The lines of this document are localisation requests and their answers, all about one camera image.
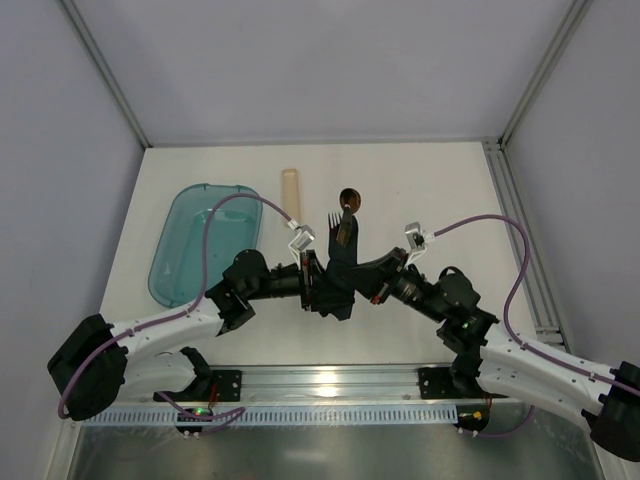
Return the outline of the black paper napkin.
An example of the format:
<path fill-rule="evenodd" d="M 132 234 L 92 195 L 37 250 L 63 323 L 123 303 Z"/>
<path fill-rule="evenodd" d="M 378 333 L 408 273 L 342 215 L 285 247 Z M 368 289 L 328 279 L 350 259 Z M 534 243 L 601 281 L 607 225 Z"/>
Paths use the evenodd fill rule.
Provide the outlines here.
<path fill-rule="evenodd" d="M 352 233 L 347 247 L 343 247 L 338 244 L 336 236 L 332 236 L 329 233 L 329 262 L 325 273 L 332 284 L 334 284 L 338 289 L 349 293 L 353 293 L 354 288 L 342 278 L 342 274 L 348 267 L 355 266 L 358 263 L 358 235 L 359 225 L 355 216 L 353 216 Z"/>

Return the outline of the beige cutlery case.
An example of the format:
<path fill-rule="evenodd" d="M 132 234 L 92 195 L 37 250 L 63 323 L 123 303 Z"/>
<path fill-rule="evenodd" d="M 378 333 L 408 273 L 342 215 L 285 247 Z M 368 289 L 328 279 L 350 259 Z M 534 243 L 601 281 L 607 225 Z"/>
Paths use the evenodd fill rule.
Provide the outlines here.
<path fill-rule="evenodd" d="M 298 225 L 303 223 L 299 172 L 295 168 L 284 169 L 280 177 L 281 207 Z"/>

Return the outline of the iridescent fork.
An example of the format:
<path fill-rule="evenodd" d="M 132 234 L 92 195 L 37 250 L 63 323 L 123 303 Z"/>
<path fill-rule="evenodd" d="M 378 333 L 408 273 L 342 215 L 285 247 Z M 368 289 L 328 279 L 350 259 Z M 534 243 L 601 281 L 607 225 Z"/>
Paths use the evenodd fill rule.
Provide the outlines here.
<path fill-rule="evenodd" d="M 337 211 L 331 211 L 328 213 L 327 219 L 328 219 L 329 233 L 332 236 L 337 236 L 340 229 L 341 221 L 342 221 L 342 213 Z"/>

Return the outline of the copper spoon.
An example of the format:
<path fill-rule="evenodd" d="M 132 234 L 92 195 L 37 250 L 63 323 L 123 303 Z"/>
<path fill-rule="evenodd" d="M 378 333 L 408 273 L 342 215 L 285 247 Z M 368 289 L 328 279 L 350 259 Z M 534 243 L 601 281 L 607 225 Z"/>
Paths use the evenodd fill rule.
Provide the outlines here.
<path fill-rule="evenodd" d="M 355 215 L 361 207 L 361 195 L 353 188 L 345 188 L 339 195 L 340 208 L 349 209 Z"/>

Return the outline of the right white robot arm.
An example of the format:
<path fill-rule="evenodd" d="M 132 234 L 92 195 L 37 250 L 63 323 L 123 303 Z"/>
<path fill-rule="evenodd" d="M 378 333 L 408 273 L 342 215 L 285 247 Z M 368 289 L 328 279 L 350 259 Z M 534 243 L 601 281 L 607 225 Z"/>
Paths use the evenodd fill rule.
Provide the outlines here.
<path fill-rule="evenodd" d="M 374 304 L 393 297 L 438 323 L 437 336 L 456 355 L 455 388 L 469 397 L 497 394 L 558 415 L 589 433 L 609 453 L 639 459 L 639 369 L 613 368 L 574 357 L 508 332 L 479 308 L 479 294 L 457 268 L 426 281 L 406 253 L 394 249 L 379 260 L 349 268 L 345 277 Z"/>

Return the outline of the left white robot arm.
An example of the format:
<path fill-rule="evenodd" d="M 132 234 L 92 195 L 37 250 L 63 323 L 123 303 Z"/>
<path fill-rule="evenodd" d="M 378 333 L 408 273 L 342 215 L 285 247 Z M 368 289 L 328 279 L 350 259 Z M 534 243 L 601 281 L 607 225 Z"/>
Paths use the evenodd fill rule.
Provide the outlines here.
<path fill-rule="evenodd" d="M 215 374 L 189 341 L 239 329 L 254 316 L 254 300 L 298 297 L 307 311 L 346 320 L 355 291 L 341 275 L 356 263 L 355 252 L 337 247 L 327 266 L 307 250 L 290 265 L 268 268 L 259 251 L 244 250 L 220 282 L 185 305 L 122 323 L 85 318 L 47 364 L 60 393 L 59 417 L 87 420 L 119 398 L 217 398 Z"/>

